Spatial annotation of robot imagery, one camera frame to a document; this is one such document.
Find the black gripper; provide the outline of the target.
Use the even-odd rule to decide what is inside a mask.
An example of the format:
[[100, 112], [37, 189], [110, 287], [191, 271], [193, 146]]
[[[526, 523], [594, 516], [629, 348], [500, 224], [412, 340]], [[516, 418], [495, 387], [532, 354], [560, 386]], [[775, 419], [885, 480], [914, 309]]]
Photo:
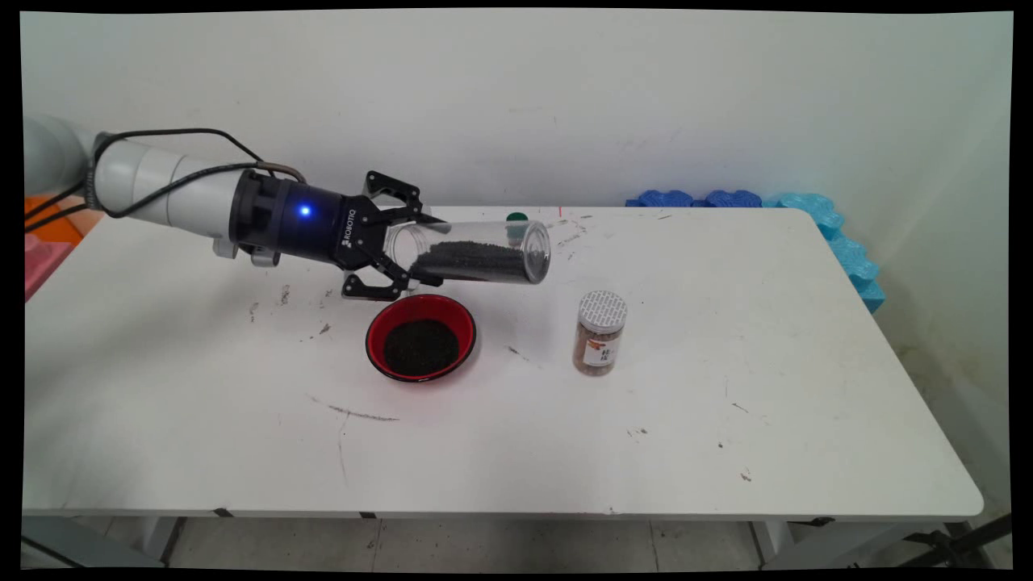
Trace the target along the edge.
[[[237, 181], [230, 240], [249, 253], [260, 249], [343, 269], [341, 294], [347, 299], [394, 302], [411, 283], [442, 286], [440, 276], [406, 270], [386, 254], [366, 254], [366, 250], [382, 248], [387, 228], [399, 224], [449, 234], [446, 221], [424, 209], [420, 188], [370, 170], [364, 195], [344, 196], [248, 170]], [[380, 210], [375, 203], [380, 196], [390, 196], [399, 206]], [[358, 270], [366, 267], [374, 267], [392, 282], [369, 286], [358, 276]]]

